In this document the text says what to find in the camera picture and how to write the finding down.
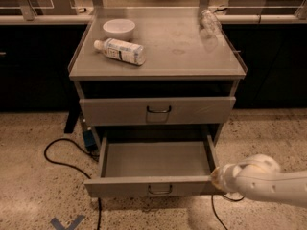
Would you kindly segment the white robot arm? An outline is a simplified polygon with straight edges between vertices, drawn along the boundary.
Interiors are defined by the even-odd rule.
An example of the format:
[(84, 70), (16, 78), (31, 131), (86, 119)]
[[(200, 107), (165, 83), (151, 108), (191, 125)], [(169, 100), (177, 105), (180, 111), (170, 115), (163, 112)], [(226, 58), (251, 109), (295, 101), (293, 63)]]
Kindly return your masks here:
[(307, 171), (282, 172), (280, 165), (264, 154), (216, 168), (211, 181), (219, 190), (250, 200), (307, 207)]

